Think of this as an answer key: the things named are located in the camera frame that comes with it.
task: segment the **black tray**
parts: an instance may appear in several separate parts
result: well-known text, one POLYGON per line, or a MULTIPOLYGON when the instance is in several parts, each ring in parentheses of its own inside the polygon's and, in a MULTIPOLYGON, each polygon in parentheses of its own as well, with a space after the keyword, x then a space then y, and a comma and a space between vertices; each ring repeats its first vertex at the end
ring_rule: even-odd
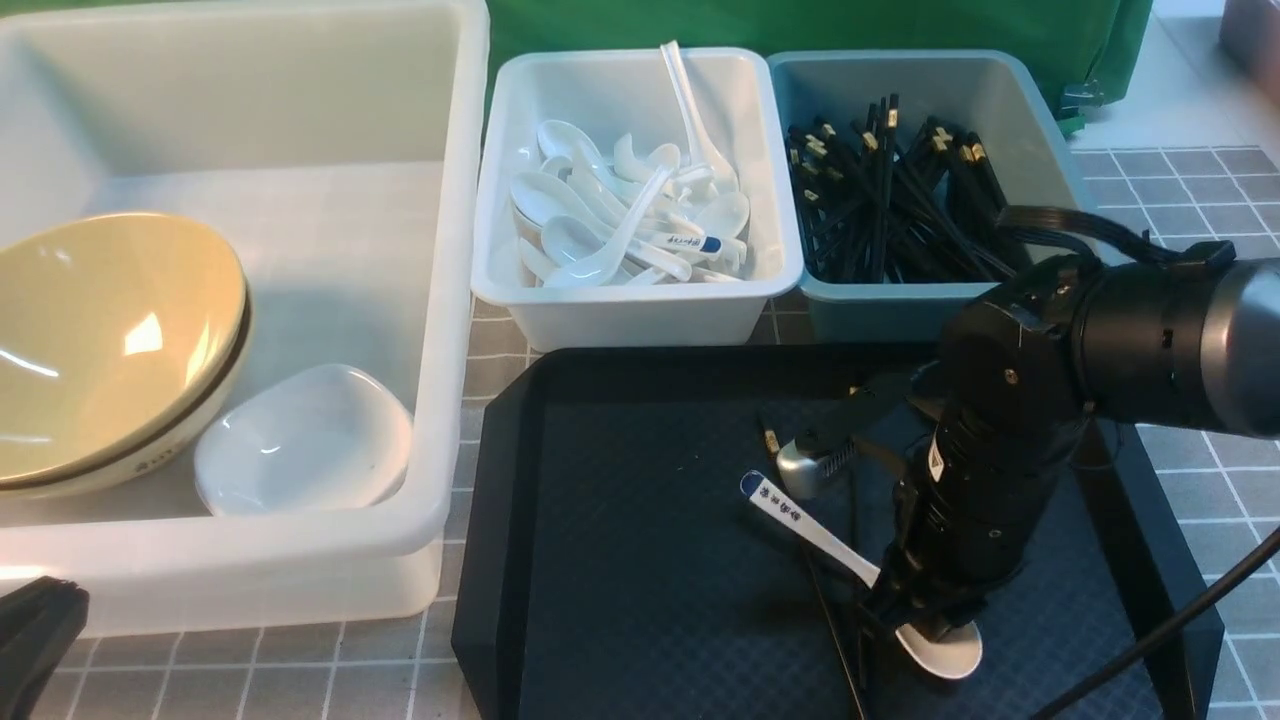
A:
MULTIPOLYGON (((530 368, 485 413, 453 625, 481 715, 849 717, 795 543, 739 479, 768 469, 762 405, 785 442, 868 374, 931 352, 585 350, 530 368)), ((873 434, 905 447, 927 432, 904 409, 873 434)), ((1078 461, 1107 469, 1060 483, 1027 570, 979 620, 978 673, 940 685, 886 647, 876 717, 1027 717, 1204 589, 1133 428, 1100 423, 1078 461)), ((869 462, 854 477, 814 512, 878 559, 892 479, 869 462)), ((1221 641, 1206 614, 1068 716, 1202 719, 1221 641)))

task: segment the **green backdrop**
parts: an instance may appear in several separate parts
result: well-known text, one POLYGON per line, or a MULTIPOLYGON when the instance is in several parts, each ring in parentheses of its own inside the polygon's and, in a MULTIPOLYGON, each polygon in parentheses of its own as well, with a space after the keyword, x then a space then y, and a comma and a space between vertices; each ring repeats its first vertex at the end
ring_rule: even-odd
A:
MULTIPOLYGON (((1129 87, 1152 0, 489 0, 492 76, 524 53, 733 45, 783 50, 983 47, 1030 68, 1051 108, 1094 83, 1129 87)), ((120 0, 0 0, 0 15, 120 0)))

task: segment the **white plastic bin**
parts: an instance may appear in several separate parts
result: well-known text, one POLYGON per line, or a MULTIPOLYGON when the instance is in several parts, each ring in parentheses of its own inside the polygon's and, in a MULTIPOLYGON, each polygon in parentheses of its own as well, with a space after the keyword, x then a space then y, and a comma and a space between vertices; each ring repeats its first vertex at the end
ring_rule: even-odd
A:
POLYGON ((538 169, 541 120, 573 123, 605 154, 627 132, 637 152, 675 142, 687 158, 689 147, 657 47, 524 55, 499 70, 480 167, 471 290, 507 307, 534 348, 742 343, 765 301, 799 282, 800 231, 768 65, 737 49, 686 50, 685 64, 703 122, 751 201, 745 282, 531 287, 516 254, 508 186, 516 173, 538 169))
POLYGON ((404 484, 370 509, 212 518, 189 450, 110 491, 0 501, 0 593, 42 574, 78 582, 91 637, 431 602, 461 423, 488 24, 479 0, 0 22, 0 247, 109 211, 206 222, 253 291, 256 332, 228 409, 347 363, 416 415, 404 484))

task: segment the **chopsticks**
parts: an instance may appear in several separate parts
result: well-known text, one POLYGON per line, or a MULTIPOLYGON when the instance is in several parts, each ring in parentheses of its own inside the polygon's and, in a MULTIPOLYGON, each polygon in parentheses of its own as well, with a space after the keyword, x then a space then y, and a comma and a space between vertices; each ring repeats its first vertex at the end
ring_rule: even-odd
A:
POLYGON ((842 137, 820 115, 809 128, 787 128, 805 264, 815 278, 1000 282, 1030 266, 1024 243, 1068 247, 997 228, 1007 199, 977 133, 928 117, 904 149, 897 94, 868 104, 849 128, 842 137))

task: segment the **bowl rim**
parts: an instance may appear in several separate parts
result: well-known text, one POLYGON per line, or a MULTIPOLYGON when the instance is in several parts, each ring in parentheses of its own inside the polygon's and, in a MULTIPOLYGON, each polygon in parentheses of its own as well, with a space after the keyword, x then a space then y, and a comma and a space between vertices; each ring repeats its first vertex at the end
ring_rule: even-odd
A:
MULTIPOLYGON (((237 322, 236 333, 238 334, 239 327, 243 325, 244 323, 244 306, 247 302, 246 297, 248 292, 248 281, 244 277, 244 266, 241 263, 239 255, 236 252, 236 249, 232 247, 230 242, 221 232, 219 232, 212 225, 209 225, 207 223, 201 223, 200 220, 188 218, 186 215, 175 215, 170 213, 154 213, 154 211, 125 211, 125 213, 106 213, 101 215, 91 215, 88 218, 79 218, 76 220, 63 223, 60 225, 55 225, 52 228, 44 229, 8 247, 0 249, 0 256, 12 252, 18 247, 27 246, 28 243, 32 242, 37 242, 41 238, 56 236, 58 233, 77 225, 102 223, 110 220, 137 222, 140 219, 143 222, 161 220, 164 223, 175 227, 186 225, 188 229, 195 229, 207 233, 209 236, 218 238, 220 241, 220 246, 227 250, 233 266, 239 273, 241 287, 243 288, 243 292, 241 292, 239 297, 239 307, 237 309, 238 314, 236 320, 237 322)), ((42 483, 45 480, 58 482, 59 479, 65 479, 70 473, 83 474, 86 471, 90 471, 91 468, 92 469, 101 468, 102 457, 118 459, 122 454, 127 454, 140 447, 140 445, 143 441, 154 439, 156 437, 155 434, 156 428, 172 427, 172 420, 174 420, 174 416, 179 418, 186 416, 187 409, 195 401, 197 401, 197 398, 206 397, 205 391, 207 391, 210 386, 216 384, 215 380, 220 377, 221 368, 223 365, 225 365, 228 357, 230 356, 234 345, 236 345, 236 336, 232 336, 230 341, 223 342, 220 347, 215 347, 214 363, 206 365, 205 370, 193 378, 195 382, 191 382, 184 388, 182 388, 173 397, 172 402, 168 406, 165 406, 164 410, 155 414, 147 421, 140 423, 137 427, 134 427, 132 430, 125 432, 114 442, 102 445, 96 450, 81 455, 79 457, 76 459, 63 460, 38 470, 26 470, 15 474, 8 474, 0 470, 0 489, 19 487, 19 484, 22 484, 22 487, 36 487, 36 486, 27 486, 27 483, 42 483)))
POLYGON ((214 395, 214 392, 216 392, 223 386, 224 382, 227 382, 227 378, 230 374, 232 368, 236 366, 237 361, 241 359, 241 355, 248 350, 248 341, 250 337, 253 334, 253 319, 255 319, 253 302, 248 291, 248 284, 244 286, 243 307, 244 307, 243 313, 241 313, 239 331, 236 333, 236 340, 230 343, 230 351, 227 354, 227 357, 223 360, 223 364, 218 366, 218 372, 214 374, 212 382, 210 382, 209 386, 205 387, 205 389, 201 391, 200 395, 196 396, 196 398, 192 402, 184 405, 183 409, 172 420, 161 425, 155 433, 148 434, 142 441, 137 443, 131 443, 128 447, 120 450, 119 452, 115 452, 100 461, 95 461, 90 466, 69 470, 67 473, 61 473, 52 478, 17 480, 10 483, 0 482, 0 498, 4 498, 4 496, 10 491, 17 492, 17 491, 44 488, 58 483, 64 483, 68 480, 82 478, 90 473, 96 473, 104 468, 108 468, 127 459, 129 455, 133 455, 140 448, 159 441, 164 436, 169 434, 174 428, 180 425, 183 420, 186 420, 192 413, 195 413, 197 407, 204 405, 209 400, 209 397, 214 395))

